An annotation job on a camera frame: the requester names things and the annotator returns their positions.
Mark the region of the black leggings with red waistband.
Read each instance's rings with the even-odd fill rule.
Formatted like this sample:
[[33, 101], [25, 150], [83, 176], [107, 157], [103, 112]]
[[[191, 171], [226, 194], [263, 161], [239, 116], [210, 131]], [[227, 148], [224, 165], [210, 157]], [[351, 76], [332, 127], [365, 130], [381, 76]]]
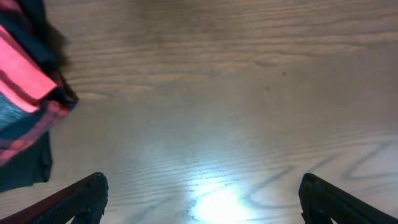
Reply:
[[25, 30], [17, 11], [1, 9], [1, 129], [40, 109], [57, 85], [38, 63], [54, 67], [53, 54]]

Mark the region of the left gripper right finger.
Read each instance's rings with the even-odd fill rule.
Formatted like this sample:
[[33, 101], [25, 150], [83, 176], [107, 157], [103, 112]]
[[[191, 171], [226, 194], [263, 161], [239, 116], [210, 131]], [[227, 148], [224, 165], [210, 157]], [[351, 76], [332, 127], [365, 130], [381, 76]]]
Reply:
[[305, 224], [397, 224], [397, 218], [312, 173], [303, 175], [298, 194]]

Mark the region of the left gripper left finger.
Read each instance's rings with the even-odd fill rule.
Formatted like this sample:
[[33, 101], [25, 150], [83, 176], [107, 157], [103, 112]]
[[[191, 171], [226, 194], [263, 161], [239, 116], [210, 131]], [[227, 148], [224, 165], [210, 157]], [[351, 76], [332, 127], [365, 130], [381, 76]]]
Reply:
[[57, 193], [1, 219], [1, 224], [98, 224], [108, 202], [108, 181], [95, 172]]

